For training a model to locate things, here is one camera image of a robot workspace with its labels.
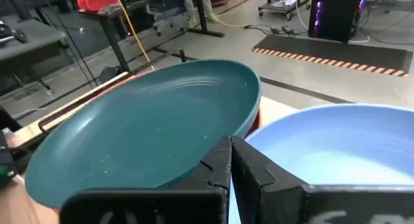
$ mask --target floor mat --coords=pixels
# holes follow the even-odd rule
[[[400,77],[408,76],[413,57],[413,52],[402,49],[369,47],[283,36],[267,36],[252,51],[271,56],[333,65],[356,71]]]

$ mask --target concrete floor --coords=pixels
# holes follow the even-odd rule
[[[229,14],[221,16],[221,20],[228,24],[265,24],[272,27],[281,27],[289,25],[298,30],[304,30],[299,22],[297,15],[292,21],[285,21],[283,16],[271,12],[265,12],[263,17],[259,17],[257,7],[264,4],[266,0],[250,0],[242,4],[240,7],[231,11]],[[305,8],[300,9],[301,17],[304,22],[309,19],[309,11]],[[406,16],[407,12],[391,12],[383,14],[382,10],[373,10],[368,23],[364,27],[368,32],[376,32],[386,28],[399,19]],[[412,42],[414,43],[414,17],[408,16],[397,26],[390,28],[380,34],[375,34],[376,38],[384,41],[392,42]],[[278,58],[251,52],[250,49],[259,43],[265,35],[258,30],[244,30],[235,27],[226,27],[218,24],[208,25],[210,30],[224,32],[224,38],[215,38],[211,36],[203,36],[194,33],[185,33],[184,35],[173,39],[161,46],[162,49],[176,50],[183,48],[187,56],[198,59],[220,58],[235,60],[244,63],[255,72],[265,78],[288,84],[294,87],[303,88],[316,93],[321,93],[350,102],[365,102],[373,104],[389,104],[395,106],[414,107],[414,97],[410,94],[413,91],[413,76],[408,78],[399,78],[387,76],[383,74],[367,73],[362,71],[352,71],[329,65],[321,65],[311,62],[303,62],[287,58]],[[354,40],[361,40],[364,36],[357,36]],[[413,45],[389,45],[378,43],[371,40],[363,45],[372,45],[378,47],[392,47],[413,50]],[[122,45],[123,51],[128,58],[140,54],[136,45],[125,43]],[[93,73],[99,74],[103,65],[116,65],[117,61],[113,52],[107,50],[104,56],[88,62]],[[149,53],[151,58],[160,56],[157,52]],[[131,67],[138,67],[145,63],[143,57],[133,60]],[[179,59],[168,57],[159,62],[156,67],[166,67],[180,63]],[[47,83],[54,88],[55,93],[47,96],[41,89],[33,95],[26,96],[16,100],[16,94],[22,90],[16,91],[11,95],[0,98],[0,104],[4,106],[12,115],[23,112],[26,109],[37,108],[46,104],[48,101],[56,98],[60,94],[70,89],[84,84],[85,77],[77,67],[66,69],[60,75],[54,75],[47,78]],[[28,124],[33,120],[42,117],[45,113],[65,104],[73,98],[81,95],[89,90],[90,87],[84,86],[73,94],[60,99],[59,101],[46,106],[47,109],[37,111],[25,118],[19,119],[21,124]],[[278,102],[290,105],[296,108],[305,108],[329,104],[321,98],[312,95],[304,95],[273,85],[263,84],[263,94],[266,97],[274,99]]]

